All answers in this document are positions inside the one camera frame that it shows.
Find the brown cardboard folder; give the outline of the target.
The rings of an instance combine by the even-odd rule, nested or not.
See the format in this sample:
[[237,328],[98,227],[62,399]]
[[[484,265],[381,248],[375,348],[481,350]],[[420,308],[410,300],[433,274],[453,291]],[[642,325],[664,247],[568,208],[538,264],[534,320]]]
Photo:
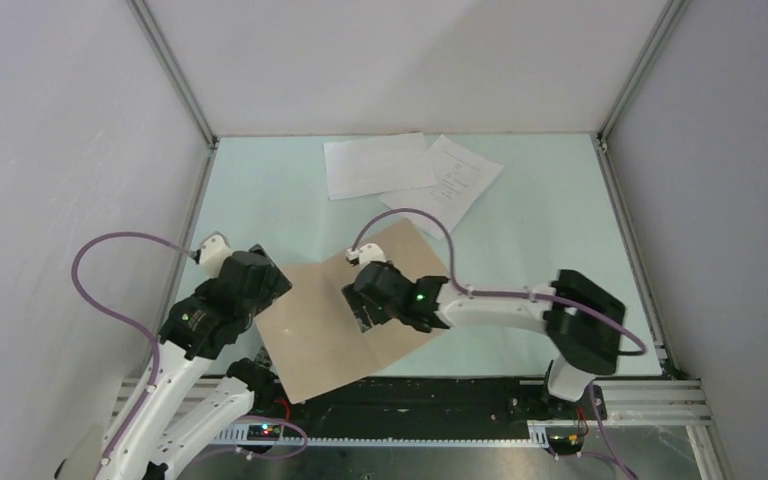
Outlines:
[[442,334],[397,320],[362,331],[341,292],[359,271],[345,259],[350,244],[320,248],[296,236],[265,246],[292,288],[254,323],[294,404],[376,374]]

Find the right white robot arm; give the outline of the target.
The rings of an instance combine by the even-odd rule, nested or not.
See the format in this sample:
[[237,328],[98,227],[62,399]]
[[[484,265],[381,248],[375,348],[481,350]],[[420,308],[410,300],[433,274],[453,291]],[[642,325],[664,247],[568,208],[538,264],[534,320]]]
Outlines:
[[362,331],[396,320],[426,334],[489,326],[546,336],[558,355],[541,402],[556,418],[576,411],[596,378],[616,374],[625,354],[624,303],[575,270],[532,289],[485,292],[440,275],[411,280],[390,262],[372,261],[341,292]]

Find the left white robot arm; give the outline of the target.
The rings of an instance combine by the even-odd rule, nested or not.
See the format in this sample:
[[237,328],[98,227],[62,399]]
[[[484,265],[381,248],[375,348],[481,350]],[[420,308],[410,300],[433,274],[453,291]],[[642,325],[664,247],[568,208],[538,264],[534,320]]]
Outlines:
[[176,246],[206,274],[194,292],[175,303],[159,332],[95,300],[81,284],[81,260],[101,235],[76,254],[72,282],[97,310],[138,330],[151,360],[124,409],[107,429],[93,427],[55,473],[58,479],[175,479],[210,441],[247,414],[264,416],[278,401],[277,377],[243,358],[182,418],[176,413],[222,350],[234,344],[257,315],[288,293],[292,284],[259,244],[233,250],[214,233],[195,250]]

